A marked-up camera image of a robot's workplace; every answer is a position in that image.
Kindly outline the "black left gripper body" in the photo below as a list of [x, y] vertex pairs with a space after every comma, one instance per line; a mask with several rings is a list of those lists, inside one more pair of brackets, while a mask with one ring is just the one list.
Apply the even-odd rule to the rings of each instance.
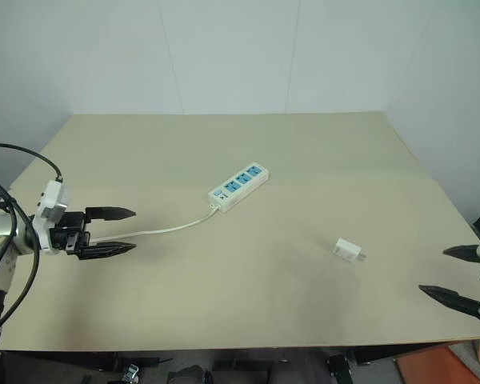
[[56, 251], [65, 251], [77, 257], [85, 257], [89, 248], [90, 233], [86, 225], [91, 219], [86, 212], [66, 212], [50, 229], [50, 241]]

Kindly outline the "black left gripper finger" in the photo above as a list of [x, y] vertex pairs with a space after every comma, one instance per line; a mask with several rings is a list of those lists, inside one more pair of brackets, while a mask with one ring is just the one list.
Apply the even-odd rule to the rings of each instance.
[[87, 207], [85, 210], [86, 222], [93, 220], [116, 221], [131, 218], [136, 213], [132, 210], [122, 207], [102, 206], [102, 207]]
[[77, 251], [79, 260], [94, 260], [110, 258], [124, 254], [136, 247], [135, 244], [127, 242], [100, 242], [90, 246], [83, 246]]

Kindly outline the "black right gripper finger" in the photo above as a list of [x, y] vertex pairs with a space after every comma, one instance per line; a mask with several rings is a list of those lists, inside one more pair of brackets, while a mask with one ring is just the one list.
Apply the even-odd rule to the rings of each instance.
[[419, 285], [418, 288], [433, 300], [442, 305], [468, 314], [472, 317], [480, 317], [480, 302], [461, 296], [458, 292], [439, 286]]
[[480, 257], [478, 256], [477, 250], [477, 245], [460, 245], [447, 248], [443, 253], [466, 262], [480, 263]]

